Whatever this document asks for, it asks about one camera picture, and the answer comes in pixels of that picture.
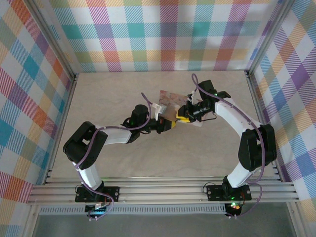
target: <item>marble surface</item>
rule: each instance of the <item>marble surface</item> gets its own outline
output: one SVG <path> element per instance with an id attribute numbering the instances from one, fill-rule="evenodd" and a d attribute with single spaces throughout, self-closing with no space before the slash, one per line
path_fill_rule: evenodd
<path id="1" fill-rule="evenodd" d="M 77 176 L 62 147 L 84 121 L 101 126 L 119 125 L 130 116 L 135 105 L 146 104 L 141 92 L 156 103 L 160 90 L 190 93 L 194 89 L 191 74 L 80 74 L 52 177 Z M 227 91 L 247 114 L 257 119 L 244 72 L 210 71 L 196 74 L 199 81 L 211 79 L 218 91 Z M 97 170 L 101 177 L 225 176 L 238 163 L 239 143 L 239 136 L 221 117 L 205 122 L 201 128 L 177 123 L 170 131 L 141 135 L 131 144 L 105 146 L 96 161 Z M 272 168 L 268 166 L 265 175 L 272 174 Z"/>

